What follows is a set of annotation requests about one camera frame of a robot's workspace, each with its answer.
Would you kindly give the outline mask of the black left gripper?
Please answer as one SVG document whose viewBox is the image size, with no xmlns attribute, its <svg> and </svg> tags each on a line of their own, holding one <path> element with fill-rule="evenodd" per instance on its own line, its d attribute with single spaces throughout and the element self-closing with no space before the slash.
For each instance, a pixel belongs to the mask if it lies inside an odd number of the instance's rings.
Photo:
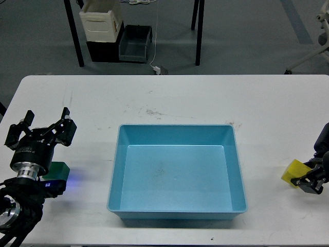
<svg viewBox="0 0 329 247">
<path fill-rule="evenodd" d="M 37 165 L 39 174 L 47 174 L 51 165 L 56 144 L 65 147 L 71 145 L 77 126 L 70 118 L 70 111 L 63 108 L 61 118 L 47 128 L 29 127 L 34 119 L 32 110 L 28 110 L 25 118 L 9 128 L 5 146 L 14 151 L 10 167 L 18 171 L 24 165 Z"/>
</svg>

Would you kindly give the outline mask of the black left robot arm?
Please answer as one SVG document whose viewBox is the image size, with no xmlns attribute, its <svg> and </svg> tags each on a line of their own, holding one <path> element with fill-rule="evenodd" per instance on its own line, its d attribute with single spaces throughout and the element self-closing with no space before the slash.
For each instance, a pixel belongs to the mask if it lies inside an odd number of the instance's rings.
<svg viewBox="0 0 329 247">
<path fill-rule="evenodd" d="M 20 246 L 40 222 L 47 198 L 56 198 L 66 190 L 70 168 L 54 162 L 57 144 L 68 147 L 77 126 L 64 107 L 61 118 L 49 127 L 30 126 L 33 111 L 9 128 L 5 146 L 14 151 L 10 168 L 16 177 L 1 182 L 1 246 Z"/>
</svg>

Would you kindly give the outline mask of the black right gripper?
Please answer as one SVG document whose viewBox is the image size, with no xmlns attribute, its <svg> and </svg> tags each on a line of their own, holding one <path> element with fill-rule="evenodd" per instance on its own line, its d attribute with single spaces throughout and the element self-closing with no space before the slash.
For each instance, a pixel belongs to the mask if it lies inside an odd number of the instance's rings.
<svg viewBox="0 0 329 247">
<path fill-rule="evenodd" d="M 311 171 L 290 180 L 293 185 L 306 193 L 320 195 L 323 192 L 323 184 L 328 182 L 328 129 L 329 123 L 323 127 L 314 144 L 314 158 L 304 163 L 311 168 Z"/>
</svg>

